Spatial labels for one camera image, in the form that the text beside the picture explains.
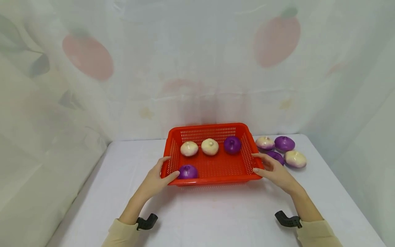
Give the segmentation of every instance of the purple onion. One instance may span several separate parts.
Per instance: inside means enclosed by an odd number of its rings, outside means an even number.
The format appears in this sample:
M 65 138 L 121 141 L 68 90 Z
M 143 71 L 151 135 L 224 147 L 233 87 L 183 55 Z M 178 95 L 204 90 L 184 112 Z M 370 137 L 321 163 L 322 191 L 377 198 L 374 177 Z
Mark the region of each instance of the purple onion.
M 295 142 L 286 136 L 279 136 L 274 140 L 276 148 L 281 152 L 291 151 L 295 148 Z
M 285 164 L 285 161 L 280 153 L 274 152 L 274 151 L 269 151 L 266 154 L 269 155 L 270 157 L 272 157 L 273 159 L 277 160 L 280 164 L 282 164 L 282 165 Z
M 224 149 L 230 155 L 240 152 L 241 141 L 235 136 L 228 136 L 224 141 Z
M 274 141 L 268 136 L 259 137 L 256 139 L 255 144 L 260 151 L 269 151 L 275 147 Z
M 198 170 L 193 165 L 183 165 L 179 169 L 178 179 L 191 179 L 198 177 Z

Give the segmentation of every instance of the white tablecloth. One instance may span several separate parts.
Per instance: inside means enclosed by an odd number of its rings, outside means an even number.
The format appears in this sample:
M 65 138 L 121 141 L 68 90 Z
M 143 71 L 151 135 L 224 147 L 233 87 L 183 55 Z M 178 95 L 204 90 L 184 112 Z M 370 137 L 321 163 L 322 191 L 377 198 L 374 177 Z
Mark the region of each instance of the white tablecloth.
M 308 138 L 289 136 L 308 159 L 306 168 L 289 171 L 344 247 L 384 247 Z M 100 246 L 114 218 L 163 156 L 165 142 L 113 142 L 47 247 Z M 155 213 L 159 219 L 152 230 L 141 233 L 137 246 L 297 246 L 295 230 L 276 221 L 279 210 L 296 215 L 290 197 L 264 179 L 220 187 L 167 187 L 143 209 L 143 217 Z

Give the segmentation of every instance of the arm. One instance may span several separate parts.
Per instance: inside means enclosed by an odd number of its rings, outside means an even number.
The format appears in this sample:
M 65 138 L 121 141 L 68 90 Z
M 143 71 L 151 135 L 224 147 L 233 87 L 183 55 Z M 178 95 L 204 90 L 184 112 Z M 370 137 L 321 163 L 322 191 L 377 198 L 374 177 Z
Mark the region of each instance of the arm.
M 139 235 L 136 221 L 145 203 L 180 175 L 179 171 L 175 171 L 163 179 L 160 178 L 163 162 L 169 159 L 170 157 L 159 159 L 157 164 L 148 172 L 119 219 L 114 220 L 102 247 L 134 246 Z
M 301 218 L 302 228 L 297 230 L 303 247 L 342 247 L 331 227 L 323 219 L 305 189 L 277 160 L 265 154 L 253 154 L 263 160 L 265 170 L 254 168 L 254 172 L 272 181 L 292 198 L 295 209 Z

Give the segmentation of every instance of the sleeve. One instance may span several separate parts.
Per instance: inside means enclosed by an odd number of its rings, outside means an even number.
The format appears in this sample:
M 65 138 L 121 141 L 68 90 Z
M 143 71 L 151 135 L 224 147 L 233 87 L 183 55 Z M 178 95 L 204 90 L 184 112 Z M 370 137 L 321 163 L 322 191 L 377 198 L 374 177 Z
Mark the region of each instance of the sleeve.
M 126 225 L 115 219 L 102 247 L 133 247 L 139 237 L 138 224 Z
M 342 247 L 327 221 L 304 222 L 297 229 L 297 235 L 303 247 Z

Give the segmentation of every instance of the wrist strap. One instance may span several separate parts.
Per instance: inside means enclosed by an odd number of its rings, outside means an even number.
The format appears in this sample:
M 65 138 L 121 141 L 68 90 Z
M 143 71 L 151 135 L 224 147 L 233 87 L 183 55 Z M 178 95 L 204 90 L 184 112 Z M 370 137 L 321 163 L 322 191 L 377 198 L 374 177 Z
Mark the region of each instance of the wrist strap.
M 274 216 L 282 226 L 302 228 L 299 216 L 288 218 L 283 211 L 278 211 Z
M 137 230 L 143 229 L 143 230 L 149 230 L 152 227 L 154 227 L 158 217 L 155 214 L 150 214 L 147 220 L 138 217 L 136 223 L 138 224 Z

